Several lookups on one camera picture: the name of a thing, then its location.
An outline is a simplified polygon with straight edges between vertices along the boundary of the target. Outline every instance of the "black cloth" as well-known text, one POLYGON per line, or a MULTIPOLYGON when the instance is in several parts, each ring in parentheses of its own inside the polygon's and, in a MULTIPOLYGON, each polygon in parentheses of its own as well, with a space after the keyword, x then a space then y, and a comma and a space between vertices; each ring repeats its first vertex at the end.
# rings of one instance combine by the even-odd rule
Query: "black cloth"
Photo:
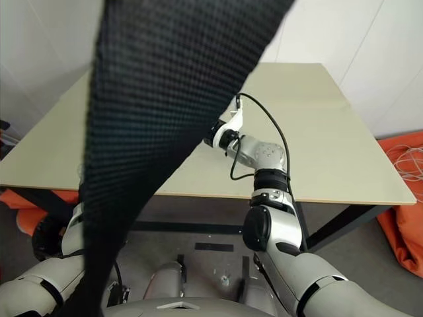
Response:
POLYGON ((62 316, 98 316, 132 223, 228 107, 292 2, 105 2, 85 139, 85 276, 62 316))

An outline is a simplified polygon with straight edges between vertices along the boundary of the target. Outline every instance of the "white cable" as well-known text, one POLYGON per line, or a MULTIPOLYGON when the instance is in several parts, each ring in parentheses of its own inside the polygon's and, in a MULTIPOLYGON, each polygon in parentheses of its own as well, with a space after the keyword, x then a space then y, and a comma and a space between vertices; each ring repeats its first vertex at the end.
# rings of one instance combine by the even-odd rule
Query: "white cable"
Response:
MULTIPOLYGON (((404 181, 423 182, 423 147, 410 147, 407 144, 398 144, 386 151, 386 155, 404 181), (396 155, 393 155, 393 153, 396 152, 395 150, 402 152, 404 150, 403 148, 406 148, 406 151, 395 158, 396 155), (413 163, 416 169, 411 170, 411 168, 405 168, 405 163, 413 163)), ((423 197, 423 193, 413 192, 413 194, 423 197)), ((423 203, 423 199, 417 198, 417 201, 423 203)))

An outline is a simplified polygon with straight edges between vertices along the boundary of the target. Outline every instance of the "robotic arm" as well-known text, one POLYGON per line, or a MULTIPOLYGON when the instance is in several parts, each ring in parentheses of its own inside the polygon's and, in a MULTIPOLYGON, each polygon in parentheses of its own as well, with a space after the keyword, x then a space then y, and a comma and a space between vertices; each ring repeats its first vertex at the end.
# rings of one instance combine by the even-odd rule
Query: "robotic arm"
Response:
MULTIPOLYGON (((239 121, 238 113, 232 120, 239 121)), ((289 192, 286 151, 218 122, 205 143, 254 169, 243 239, 281 305, 292 316, 408 316, 367 294, 321 257, 300 251, 302 231, 289 192)))
POLYGON ((84 275, 83 203, 73 210, 61 241, 61 258, 48 258, 0 286, 0 316, 55 316, 84 275))

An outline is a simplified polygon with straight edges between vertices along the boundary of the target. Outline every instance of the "black strip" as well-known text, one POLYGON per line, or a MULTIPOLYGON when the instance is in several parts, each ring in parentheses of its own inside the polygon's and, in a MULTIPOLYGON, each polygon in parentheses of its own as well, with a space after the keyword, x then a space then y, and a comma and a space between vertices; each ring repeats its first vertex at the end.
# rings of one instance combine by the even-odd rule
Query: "black strip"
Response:
POLYGON ((305 292, 302 298, 299 300, 297 306, 297 316, 298 317, 305 317, 304 315, 304 307, 309 301, 309 299, 319 290, 319 286, 316 283, 313 283, 305 292))
POLYGON ((46 281, 45 279, 43 279, 40 285, 43 286, 43 288, 47 292, 49 292, 49 294, 54 298, 56 304, 59 307, 63 306, 63 298, 61 297, 60 292, 52 284, 50 284, 49 281, 46 281))
POLYGON ((122 290, 120 289, 119 283, 113 285, 110 290, 110 295, 107 300, 107 307, 112 307, 121 304, 122 290))
POLYGON ((41 317, 41 315, 35 310, 31 310, 29 312, 24 312, 22 314, 16 315, 15 317, 41 317))
POLYGON ((303 206, 298 201, 294 201, 293 205, 297 209, 297 218, 299 221, 299 226, 301 227, 302 231, 302 239, 301 239, 301 246, 299 249, 303 252, 307 252, 309 247, 307 245, 307 238, 309 237, 309 229, 307 228, 307 223, 305 222, 303 206))
POLYGON ((55 219, 64 224, 72 218, 74 206, 62 200, 51 190, 38 188, 9 187, 10 190, 33 203, 35 206, 47 211, 55 219))
POLYGON ((128 302, 128 298, 130 297, 130 289, 128 288, 128 287, 126 287, 125 289, 124 289, 124 295, 123 295, 123 297, 122 297, 122 299, 124 300, 124 303, 125 302, 128 302))
POLYGON ((7 130, 9 129, 11 124, 9 122, 6 122, 4 120, 0 120, 0 129, 7 130))
POLYGON ((280 203, 278 201, 272 201, 269 198, 268 193, 263 193, 261 195, 252 197, 250 200, 250 206, 259 206, 259 205, 266 205, 269 207, 276 208, 280 211, 285 211, 287 213, 290 213, 291 215, 294 215, 295 213, 291 208, 289 208, 287 205, 284 205, 283 203, 280 203))
POLYGON ((233 252, 233 244, 199 243, 199 242, 197 242, 195 250, 233 252))
POLYGON ((315 251, 370 221, 388 208, 390 206, 386 205, 351 205, 313 233, 307 239, 307 245, 310 250, 315 251))
POLYGON ((182 277, 182 283, 186 283, 186 266, 185 266, 184 259, 185 259, 184 254, 178 254, 178 258, 176 259, 176 261, 181 266, 180 275, 182 277))
POLYGON ((81 203, 85 201, 85 192, 87 191, 87 187, 85 183, 79 184, 78 188, 78 202, 81 203))
POLYGON ((189 232, 215 234, 242 234, 242 225, 213 225, 207 223, 160 223, 155 221, 136 221, 135 231, 189 232))
POLYGON ((276 247, 280 252, 291 254, 292 256, 298 256, 301 254, 301 251, 296 246, 285 242, 278 242, 276 247))
POLYGON ((243 256, 243 279, 247 280, 250 278, 250 257, 243 256))
POLYGON ((59 256, 61 259, 72 258, 73 256, 83 256, 85 253, 84 249, 76 250, 70 254, 66 254, 65 256, 59 256))
POLYGON ((123 304, 123 302, 124 302, 124 295, 123 295, 124 284, 122 283, 122 276, 120 275, 119 265, 118 265, 118 262, 116 260, 114 260, 113 266, 114 266, 114 269, 116 270, 116 275, 118 277, 118 284, 119 284, 119 290, 120 290, 119 304, 123 304))
POLYGON ((261 168, 254 173, 254 191, 262 188, 276 188, 283 192, 288 191, 288 179, 281 170, 261 168))

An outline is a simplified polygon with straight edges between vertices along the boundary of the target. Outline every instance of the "orange bag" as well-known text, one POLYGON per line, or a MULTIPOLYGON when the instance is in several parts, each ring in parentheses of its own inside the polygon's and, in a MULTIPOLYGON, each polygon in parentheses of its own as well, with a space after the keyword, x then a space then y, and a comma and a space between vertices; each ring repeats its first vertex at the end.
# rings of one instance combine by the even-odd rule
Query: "orange bag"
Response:
MULTIPOLYGON (((407 150, 399 145, 423 146, 423 131, 380 140, 379 144, 386 153, 389 152, 389 158, 394 163, 407 150)), ((416 156, 423 160, 423 153, 417 153, 416 156)), ((399 163, 399 166, 407 172, 416 170, 413 162, 399 163)), ((413 193, 423 193, 423 181, 406 181, 406 184, 413 193)), ((398 262, 410 272, 423 277, 423 203, 395 206, 377 216, 377 220, 398 262)))
MULTIPOLYGON (((71 190, 53 190, 53 192, 67 203, 78 202, 78 192, 71 190)), ((11 190, 6 190, 0 195, 0 201, 11 209, 18 209, 16 224, 18 228, 32 236, 37 224, 47 215, 47 213, 35 206, 30 201, 21 197, 11 190)))

